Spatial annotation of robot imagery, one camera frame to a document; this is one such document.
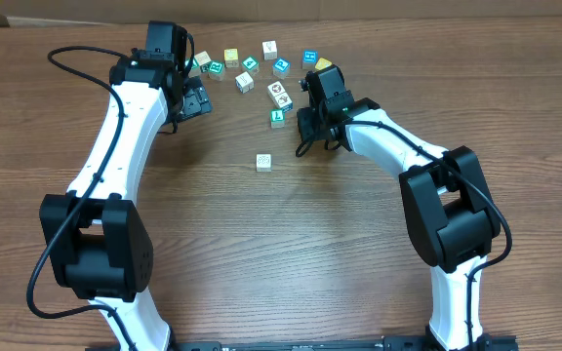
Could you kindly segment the white engraved block blue side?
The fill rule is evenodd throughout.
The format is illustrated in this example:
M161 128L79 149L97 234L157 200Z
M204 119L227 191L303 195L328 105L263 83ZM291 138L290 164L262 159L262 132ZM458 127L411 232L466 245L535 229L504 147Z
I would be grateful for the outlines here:
M256 155L256 171L270 172L272 170L272 156L270 154Z

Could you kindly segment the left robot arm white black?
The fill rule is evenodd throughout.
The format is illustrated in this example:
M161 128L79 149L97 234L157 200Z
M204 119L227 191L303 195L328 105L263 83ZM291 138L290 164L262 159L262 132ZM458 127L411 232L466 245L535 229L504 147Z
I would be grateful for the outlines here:
M44 319L99 311L117 338L116 350L176 350L173 329L149 290L153 245L136 202L160 129L212 107L201 80L189 74L194 40L185 28L152 21L144 49L117 57L109 80L100 83L110 100L83 169L64 194L48 194L41 204L46 248L29 279L26 302ZM62 312L36 306L34 289L45 264L84 306Z

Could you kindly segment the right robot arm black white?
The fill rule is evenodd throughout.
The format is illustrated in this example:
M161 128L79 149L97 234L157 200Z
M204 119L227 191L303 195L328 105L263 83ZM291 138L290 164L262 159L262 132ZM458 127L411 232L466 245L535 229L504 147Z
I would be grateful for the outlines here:
M410 241L430 268L432 314L424 337L388 337L386 350L509 350L511 338L485 333L480 278L493 265L493 240L508 227L475 153L448 150L397 125L369 98L355 99L341 70L309 71L300 81L309 105L298 112L302 156L316 141L374 161L399 182Z

